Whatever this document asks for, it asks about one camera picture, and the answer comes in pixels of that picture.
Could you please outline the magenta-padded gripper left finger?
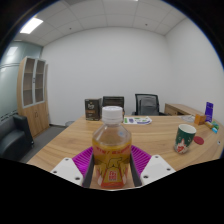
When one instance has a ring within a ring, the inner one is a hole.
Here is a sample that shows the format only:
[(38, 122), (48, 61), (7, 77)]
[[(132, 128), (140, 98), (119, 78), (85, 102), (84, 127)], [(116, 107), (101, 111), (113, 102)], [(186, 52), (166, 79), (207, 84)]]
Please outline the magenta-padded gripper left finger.
[(94, 169), (93, 148), (89, 147), (73, 158), (62, 159), (51, 171), (52, 174), (76, 185), (89, 188)]

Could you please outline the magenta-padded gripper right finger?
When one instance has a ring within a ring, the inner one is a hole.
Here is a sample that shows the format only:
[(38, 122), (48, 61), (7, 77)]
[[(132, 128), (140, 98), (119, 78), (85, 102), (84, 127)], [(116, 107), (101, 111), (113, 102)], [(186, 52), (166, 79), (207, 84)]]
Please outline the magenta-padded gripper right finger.
[(134, 145), (131, 146), (130, 167), (135, 187), (145, 186), (175, 172), (160, 155), (151, 156)]

